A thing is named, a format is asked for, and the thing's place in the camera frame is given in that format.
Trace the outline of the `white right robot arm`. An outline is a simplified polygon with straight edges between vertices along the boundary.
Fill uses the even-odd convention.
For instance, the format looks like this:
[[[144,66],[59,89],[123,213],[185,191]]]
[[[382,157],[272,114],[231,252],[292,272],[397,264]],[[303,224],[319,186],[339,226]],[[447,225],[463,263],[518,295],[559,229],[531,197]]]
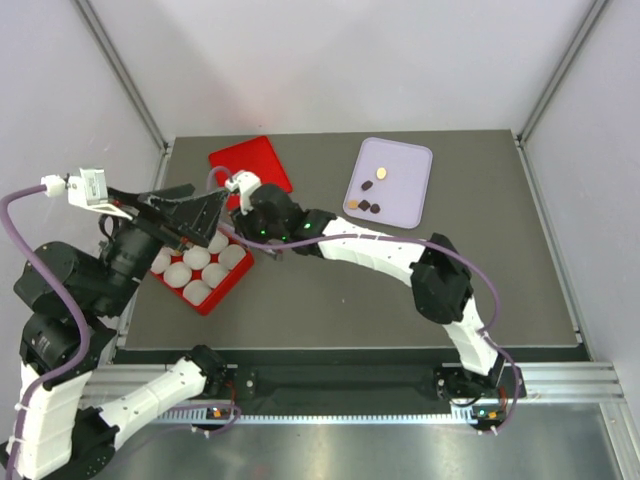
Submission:
[[[442,396],[478,398],[498,391],[505,356],[478,311],[471,283],[478,271],[446,236],[402,240],[332,212],[303,209],[279,186],[264,184],[250,172],[225,186],[239,198],[231,219],[246,245],[355,264],[409,287],[417,312],[444,328],[459,355],[460,368],[439,382]]]

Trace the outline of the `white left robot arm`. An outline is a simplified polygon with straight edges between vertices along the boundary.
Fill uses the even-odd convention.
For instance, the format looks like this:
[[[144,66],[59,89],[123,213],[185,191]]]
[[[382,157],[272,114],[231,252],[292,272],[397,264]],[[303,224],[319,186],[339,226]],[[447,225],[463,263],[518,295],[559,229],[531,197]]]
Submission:
[[[98,256],[54,241],[31,249],[15,293],[31,310],[19,354],[21,398],[1,462],[8,477],[89,479],[142,427],[183,401],[226,387],[223,359],[198,345],[169,371],[118,401],[82,407],[86,384],[123,313],[160,251],[206,246],[228,192],[197,194],[190,184],[145,193],[58,181],[50,193],[97,211],[113,228]]]

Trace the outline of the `red chocolate box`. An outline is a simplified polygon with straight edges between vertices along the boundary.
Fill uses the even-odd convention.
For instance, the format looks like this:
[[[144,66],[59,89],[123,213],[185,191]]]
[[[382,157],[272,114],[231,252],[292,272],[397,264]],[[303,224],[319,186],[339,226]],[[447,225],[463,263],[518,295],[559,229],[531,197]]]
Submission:
[[[248,274],[249,270],[254,265],[254,258],[252,256],[252,254],[249,252],[249,250],[245,246],[243,246],[240,242],[232,239],[231,236],[228,233],[223,232],[223,231],[221,231],[221,232],[223,234],[225,234],[229,238],[229,244],[241,245],[246,250],[246,256],[244,257],[244,259],[233,270],[230,270],[230,273],[228,274],[226,279],[223,280],[222,283],[216,289],[214,289],[214,290],[211,289],[211,294],[209,295],[209,297],[201,305],[199,305],[199,306],[191,305],[182,296],[182,292],[183,292],[184,287],[180,288],[180,289],[171,288],[163,281],[163,274],[155,275],[150,271],[150,274],[156,280],[158,280],[162,285],[164,285],[166,288],[168,288],[174,295],[180,297],[183,302],[185,302],[190,308],[192,308],[194,311],[196,311],[198,314],[200,314],[202,316],[208,315],[209,313],[211,313],[214,310],[214,308],[239,284],[240,280],[243,279]],[[179,251],[171,249],[169,247],[163,247],[162,249],[165,249],[170,253],[170,255],[172,256],[172,263],[183,262],[183,253],[186,250],[184,252],[179,252]],[[218,255],[211,255],[211,262],[210,263],[213,263],[213,262],[217,262],[218,263]],[[192,280],[196,280],[196,279],[200,279],[201,280],[201,272],[202,272],[202,270],[192,270],[192,279],[191,279],[191,281]]]

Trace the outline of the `metal tongs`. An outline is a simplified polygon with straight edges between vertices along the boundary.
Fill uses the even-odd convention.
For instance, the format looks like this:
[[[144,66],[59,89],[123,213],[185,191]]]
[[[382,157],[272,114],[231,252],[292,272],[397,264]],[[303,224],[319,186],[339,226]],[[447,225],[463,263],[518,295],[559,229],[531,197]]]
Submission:
[[[274,260],[281,260],[283,251],[271,245],[272,237],[264,219],[255,211],[243,215],[240,209],[230,214],[235,237],[246,247],[264,253]]]

